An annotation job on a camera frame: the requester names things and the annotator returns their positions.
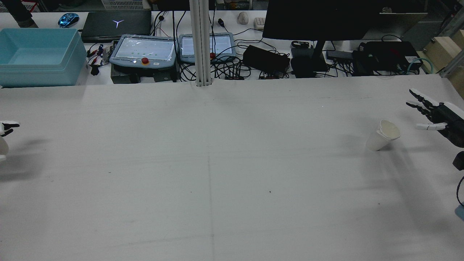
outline blue mouse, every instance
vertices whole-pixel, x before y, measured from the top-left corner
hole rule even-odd
[[[58,20],[60,28],[68,28],[79,21],[79,15],[77,13],[65,13]]]

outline computer mouse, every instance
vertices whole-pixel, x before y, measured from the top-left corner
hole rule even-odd
[[[248,24],[248,14],[246,12],[240,12],[237,16],[237,23],[241,25]]]
[[[77,13],[65,13],[58,20],[60,28],[68,28],[79,21],[79,15]]]

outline computer monitor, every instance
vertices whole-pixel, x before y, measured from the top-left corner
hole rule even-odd
[[[190,11],[189,0],[158,0],[156,6],[160,11]],[[208,1],[208,9],[216,9],[215,0]]]
[[[325,41],[362,39],[381,7],[374,0],[269,0],[263,37],[317,41],[314,48],[293,48],[292,69],[297,78],[326,72]]]

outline monitor stand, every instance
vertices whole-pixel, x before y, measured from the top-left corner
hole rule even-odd
[[[327,72],[322,49],[325,41],[317,41],[315,48],[292,48],[290,61],[296,78],[314,78],[316,72]]]

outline keyboard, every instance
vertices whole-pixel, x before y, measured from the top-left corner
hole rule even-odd
[[[264,22],[266,21],[266,18],[264,17],[256,17],[255,18],[255,29],[258,29],[258,30],[263,30],[264,29]]]

